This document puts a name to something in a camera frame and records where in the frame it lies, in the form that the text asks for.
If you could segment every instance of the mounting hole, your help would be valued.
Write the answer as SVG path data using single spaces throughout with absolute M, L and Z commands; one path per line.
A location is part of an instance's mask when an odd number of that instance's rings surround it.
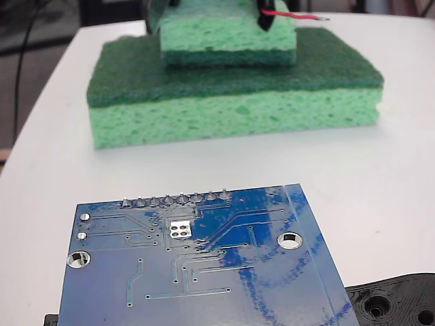
M 391 306 L 387 299 L 377 295 L 368 299 L 364 304 L 364 308 L 370 316 L 374 318 L 381 318 L 389 312 Z
M 284 249 L 297 249 L 302 246 L 302 236 L 297 233 L 287 232 L 283 233 L 278 237 L 278 245 L 283 247 Z
M 74 251 L 67 258 L 67 265 L 71 268 L 83 268 L 90 262 L 90 255 L 85 251 Z
M 435 321 L 435 316 L 431 311 L 423 310 L 419 313 L 417 319 L 422 325 L 433 325 Z

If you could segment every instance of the black wire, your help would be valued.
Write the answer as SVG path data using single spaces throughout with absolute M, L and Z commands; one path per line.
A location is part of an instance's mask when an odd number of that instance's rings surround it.
M 431 0 L 428 3 L 428 6 L 423 10 L 423 12 L 421 13 L 421 17 L 426 17 L 429 14 L 429 10 L 430 8 L 432 8 L 432 6 L 434 5 L 435 0 Z
M 13 135 L 14 144 L 16 142 L 16 139 L 18 138 L 18 105 L 19 105 L 19 98 L 20 98 L 20 79 L 21 79 L 22 59 L 24 58 L 24 53 L 26 52 L 29 35 L 30 32 L 32 31 L 33 25 L 35 24 L 35 20 L 38 17 L 39 11 L 43 9 L 51 1 L 52 0 L 45 0 L 44 2 L 37 5 L 30 19 L 29 25 L 27 26 L 26 34 L 24 36 L 24 40 L 21 45 L 21 50 L 18 57 L 18 66 L 16 68 L 15 90 L 14 90 L 14 135 Z

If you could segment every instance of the white tabletop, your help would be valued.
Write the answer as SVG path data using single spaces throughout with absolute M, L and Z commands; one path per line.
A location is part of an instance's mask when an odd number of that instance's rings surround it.
M 76 204 L 123 197 L 301 183 L 345 286 L 435 272 L 435 21 L 322 16 L 385 76 L 377 126 L 95 151 L 101 46 L 144 25 L 81 29 L 0 176 L 1 323 L 58 312 Z

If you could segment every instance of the red wire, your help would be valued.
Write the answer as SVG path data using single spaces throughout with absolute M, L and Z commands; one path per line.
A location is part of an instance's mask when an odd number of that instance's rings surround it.
M 313 15 L 295 15 L 291 12 L 275 12 L 273 10 L 262 10 L 262 13 L 267 16 L 285 16 L 285 17 L 291 17 L 294 19 L 314 19 L 314 20 L 320 20 L 320 17 L 313 16 Z

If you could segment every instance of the green sponge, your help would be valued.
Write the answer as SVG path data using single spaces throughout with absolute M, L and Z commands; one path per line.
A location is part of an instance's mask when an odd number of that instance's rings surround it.
M 276 6 L 287 11 L 283 1 Z M 254 0 L 183 0 L 160 23 L 163 60 L 177 66 L 294 64 L 294 20 L 278 16 L 265 32 L 258 16 Z
M 96 148 L 372 125 L 381 74 L 324 29 L 298 30 L 293 67 L 166 69 L 158 37 L 108 43 L 88 103 Z

